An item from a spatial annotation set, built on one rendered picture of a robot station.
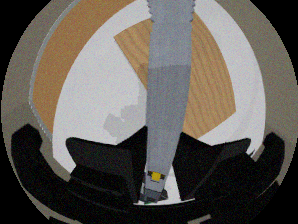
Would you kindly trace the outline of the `light brown wooden board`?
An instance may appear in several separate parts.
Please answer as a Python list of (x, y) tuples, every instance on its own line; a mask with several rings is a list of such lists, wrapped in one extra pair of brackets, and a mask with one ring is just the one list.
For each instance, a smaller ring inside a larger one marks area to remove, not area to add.
[[(223, 120), (229, 119), (237, 109), (233, 84), (221, 49), (200, 16), (196, 12), (192, 16), (192, 72), (182, 132), (198, 139), (222, 124)], [(113, 36), (145, 89), (152, 26), (153, 22), (149, 18)]]

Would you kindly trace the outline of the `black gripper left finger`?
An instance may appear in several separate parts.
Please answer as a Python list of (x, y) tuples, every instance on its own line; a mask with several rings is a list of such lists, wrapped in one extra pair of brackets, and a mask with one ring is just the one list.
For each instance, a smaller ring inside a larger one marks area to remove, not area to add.
[(133, 204), (140, 201), (142, 177), (146, 168), (146, 141), (148, 125), (134, 132), (132, 137), (117, 145), (97, 143), (80, 137), (68, 137), (65, 141), (74, 164), (96, 169), (112, 175), (124, 176)]

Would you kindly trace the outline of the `dark grey roasting tin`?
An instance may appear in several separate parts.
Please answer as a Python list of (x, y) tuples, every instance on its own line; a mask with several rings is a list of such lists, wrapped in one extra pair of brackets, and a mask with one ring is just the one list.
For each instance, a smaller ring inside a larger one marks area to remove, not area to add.
[[(144, 201), (144, 202), (152, 201), (152, 202), (154, 202), (154, 201), (156, 201), (156, 198), (146, 197), (146, 200), (148, 200), (148, 201), (144, 200), (144, 194), (142, 194), (142, 192), (144, 192), (145, 179), (146, 179), (146, 173), (144, 173), (144, 177), (142, 177), (140, 201)], [(168, 198), (168, 193), (166, 193), (166, 192), (168, 192), (168, 190), (164, 189), (164, 190), (162, 190), (162, 192), (164, 192), (164, 193), (162, 193), (161, 197), (158, 197), (158, 198), (160, 198), (160, 200), (158, 200), (158, 201), (164, 201), (164, 200), (166, 200), (166, 198)]]

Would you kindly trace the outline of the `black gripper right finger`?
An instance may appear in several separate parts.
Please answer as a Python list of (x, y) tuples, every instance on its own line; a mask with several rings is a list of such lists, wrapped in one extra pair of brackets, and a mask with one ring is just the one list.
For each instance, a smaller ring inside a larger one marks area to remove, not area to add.
[(194, 198), (194, 192), (208, 180), (218, 163), (246, 152), (250, 147), (250, 140), (239, 139), (231, 143), (229, 141), (229, 143), (209, 145), (182, 132), (172, 164), (181, 201)]

